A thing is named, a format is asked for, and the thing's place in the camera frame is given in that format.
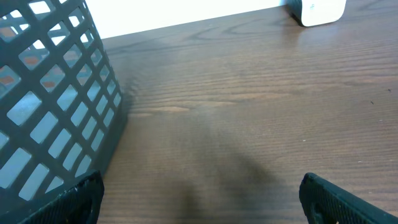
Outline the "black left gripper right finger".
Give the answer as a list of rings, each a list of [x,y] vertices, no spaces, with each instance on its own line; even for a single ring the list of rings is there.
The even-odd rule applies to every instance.
[[[299,199],[311,224],[397,224],[397,217],[311,172],[303,177]]]

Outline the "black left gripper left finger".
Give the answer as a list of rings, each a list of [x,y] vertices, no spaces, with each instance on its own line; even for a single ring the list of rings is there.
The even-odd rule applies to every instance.
[[[90,170],[64,191],[34,200],[18,222],[96,224],[103,195],[100,171]]]

